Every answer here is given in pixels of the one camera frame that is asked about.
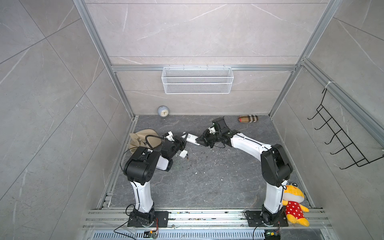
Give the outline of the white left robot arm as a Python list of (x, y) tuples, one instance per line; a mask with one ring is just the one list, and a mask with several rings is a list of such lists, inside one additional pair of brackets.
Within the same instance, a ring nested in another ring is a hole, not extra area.
[(155, 170), (171, 170), (175, 155), (187, 156), (187, 136), (179, 137), (168, 132), (161, 137), (152, 129), (130, 134), (129, 152), (132, 155), (125, 160), (122, 171), (134, 189), (136, 213), (149, 214), (154, 210), (150, 181)]

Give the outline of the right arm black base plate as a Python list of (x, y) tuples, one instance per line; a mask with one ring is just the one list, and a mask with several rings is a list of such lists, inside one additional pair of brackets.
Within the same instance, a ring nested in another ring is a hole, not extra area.
[(288, 227), (289, 223), (286, 215), (281, 209), (276, 214), (269, 211), (245, 211), (244, 212), (249, 227), (265, 226), (265, 227)]

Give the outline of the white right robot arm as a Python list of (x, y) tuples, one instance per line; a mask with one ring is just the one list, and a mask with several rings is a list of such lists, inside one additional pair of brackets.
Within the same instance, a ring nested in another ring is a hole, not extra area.
[(280, 144), (269, 145), (254, 140), (237, 130), (231, 130), (225, 119), (217, 118), (196, 142), (213, 148), (216, 143), (242, 150), (261, 162), (262, 176), (267, 183), (263, 211), (277, 214), (283, 207), (283, 192), (287, 186), (293, 167)]

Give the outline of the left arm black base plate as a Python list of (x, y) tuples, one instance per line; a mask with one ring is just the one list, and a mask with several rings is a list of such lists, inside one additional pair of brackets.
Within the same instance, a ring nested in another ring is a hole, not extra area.
[(149, 213), (135, 213), (132, 211), (130, 213), (129, 221), (127, 223), (128, 227), (160, 227), (166, 228), (168, 226), (169, 212), (167, 211), (152, 211)]

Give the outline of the white remote control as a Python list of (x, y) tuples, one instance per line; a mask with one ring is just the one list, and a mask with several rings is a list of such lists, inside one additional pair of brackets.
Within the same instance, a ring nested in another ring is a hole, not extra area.
[(188, 133), (185, 133), (184, 135), (182, 135), (182, 138), (185, 139), (188, 143), (192, 143), (192, 144), (195, 144), (197, 146), (199, 146), (200, 144), (197, 142), (197, 136), (195, 135), (192, 135), (192, 134), (188, 134)]

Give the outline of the white remote battery cover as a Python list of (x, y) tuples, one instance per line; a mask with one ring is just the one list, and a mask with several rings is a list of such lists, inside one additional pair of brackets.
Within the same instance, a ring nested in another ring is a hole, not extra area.
[(180, 152), (180, 154), (179, 154), (179, 156), (181, 157), (181, 158), (186, 158), (186, 157), (188, 157), (188, 151), (186, 151), (186, 150), (183, 150), (183, 151), (181, 151)]

